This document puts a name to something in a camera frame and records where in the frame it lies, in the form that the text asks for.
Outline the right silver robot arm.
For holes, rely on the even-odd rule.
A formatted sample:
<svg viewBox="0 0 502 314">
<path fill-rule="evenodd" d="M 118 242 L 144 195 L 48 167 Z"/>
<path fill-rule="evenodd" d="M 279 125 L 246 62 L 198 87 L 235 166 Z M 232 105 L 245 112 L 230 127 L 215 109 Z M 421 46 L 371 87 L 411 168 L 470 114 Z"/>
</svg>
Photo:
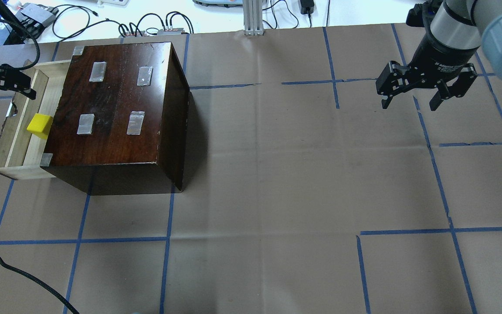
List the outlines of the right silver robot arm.
<svg viewBox="0 0 502 314">
<path fill-rule="evenodd" d="M 427 0 L 409 10 L 406 24 L 424 37 L 408 64 L 391 60 L 376 80 L 383 109 L 414 88 L 437 90 L 432 111 L 464 97 L 477 77 L 470 59 L 478 49 L 502 80 L 502 0 Z"/>
</svg>

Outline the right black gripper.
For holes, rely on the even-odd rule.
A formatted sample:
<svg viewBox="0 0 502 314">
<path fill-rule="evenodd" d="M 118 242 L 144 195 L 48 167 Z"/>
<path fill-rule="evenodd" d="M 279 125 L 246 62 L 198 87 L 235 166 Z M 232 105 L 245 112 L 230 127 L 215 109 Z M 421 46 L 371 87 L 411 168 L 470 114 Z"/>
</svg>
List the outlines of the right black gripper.
<svg viewBox="0 0 502 314">
<path fill-rule="evenodd" d="M 378 95 L 382 96 L 382 109 L 387 109 L 393 98 L 412 88 L 436 88 L 430 100 L 431 111 L 451 97 L 466 95 L 478 74 L 469 62 L 477 48 L 451 48 L 431 37 L 422 38 L 408 65 L 389 61 L 375 80 Z"/>
</svg>

